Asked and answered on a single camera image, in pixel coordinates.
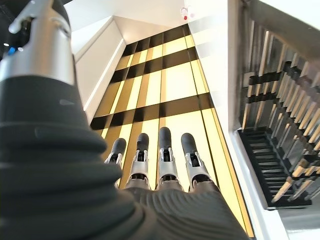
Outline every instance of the white ceiling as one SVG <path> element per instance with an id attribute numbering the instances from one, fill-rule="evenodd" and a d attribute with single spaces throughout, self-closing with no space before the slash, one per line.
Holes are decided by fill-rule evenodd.
<path id="1" fill-rule="evenodd" d="M 127 44 L 186 24 L 180 9 L 185 0 L 73 0 L 64 5 L 72 31 L 109 16 Z"/>

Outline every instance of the black fingertip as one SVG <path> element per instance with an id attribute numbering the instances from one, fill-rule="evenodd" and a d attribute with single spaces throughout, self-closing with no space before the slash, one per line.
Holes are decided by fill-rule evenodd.
<path id="1" fill-rule="evenodd" d="M 159 148 L 164 150 L 171 148 L 171 132 L 165 126 L 159 130 Z"/>
<path id="2" fill-rule="evenodd" d="M 181 144 L 184 154 L 194 154 L 197 152 L 195 139 L 190 133 L 186 132 L 181 136 Z"/>
<path id="3" fill-rule="evenodd" d="M 114 141 L 111 152 L 115 154 L 122 154 L 123 156 L 126 150 L 126 146 L 126 140 L 124 140 L 123 138 L 118 138 Z"/>
<path id="4" fill-rule="evenodd" d="M 149 137 L 146 133 L 140 133 L 136 140 L 136 149 L 140 151 L 148 151 L 149 148 Z"/>

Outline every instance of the robotic finger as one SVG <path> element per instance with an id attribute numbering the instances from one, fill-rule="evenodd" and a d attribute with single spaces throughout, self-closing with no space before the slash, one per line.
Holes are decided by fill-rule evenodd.
<path id="1" fill-rule="evenodd" d="M 219 188 L 215 185 L 207 171 L 205 163 L 200 158 L 194 137 L 190 133 L 184 133 L 181 137 L 181 144 L 190 182 L 189 192 L 219 192 Z"/>
<path id="2" fill-rule="evenodd" d="M 150 190 L 148 179 L 148 148 L 149 137 L 145 133 L 141 133 L 136 141 L 136 152 L 133 157 L 130 177 L 125 188 L 143 188 Z"/>
<path id="3" fill-rule="evenodd" d="M 105 164 L 118 164 L 120 167 L 122 166 L 122 159 L 124 157 L 124 153 L 126 150 L 126 140 L 123 138 L 118 138 L 114 141 L 112 150 L 107 157 L 107 159 L 104 161 Z M 119 179 L 115 182 L 115 187 L 119 188 Z"/>
<path id="4" fill-rule="evenodd" d="M 172 151 L 171 132 L 167 127 L 162 127 L 159 130 L 159 148 L 159 179 L 156 189 L 176 189 L 183 191 Z"/>

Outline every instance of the striped wall panel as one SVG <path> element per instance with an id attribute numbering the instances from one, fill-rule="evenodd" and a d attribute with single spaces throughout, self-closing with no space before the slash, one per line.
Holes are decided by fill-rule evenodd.
<path id="1" fill-rule="evenodd" d="M 156 187 L 158 134 L 171 130 L 178 176 L 187 192 L 189 180 L 181 146 L 183 133 L 191 133 L 202 160 L 226 202 L 250 237 L 254 237 L 247 208 L 221 131 L 193 38 L 206 47 L 206 29 L 190 35 L 179 26 L 126 46 L 112 80 L 91 122 L 108 145 L 103 160 L 117 138 L 124 138 L 120 188 L 128 180 L 137 137 L 149 136 L 149 183 Z"/>

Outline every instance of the robotic arm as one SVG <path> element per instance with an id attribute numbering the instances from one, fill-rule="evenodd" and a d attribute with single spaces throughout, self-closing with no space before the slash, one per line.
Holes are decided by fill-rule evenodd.
<path id="1" fill-rule="evenodd" d="M 29 1 L 8 30 L 0 62 L 1 239 L 248 239 L 190 136 L 182 144 L 194 144 L 183 148 L 192 193 L 181 191 L 167 129 L 160 132 L 159 190 L 148 188 L 143 134 L 131 186 L 116 188 L 126 143 L 118 140 L 103 163 L 105 142 L 83 111 L 60 1 Z M 207 187 L 197 192 L 198 184 Z"/>

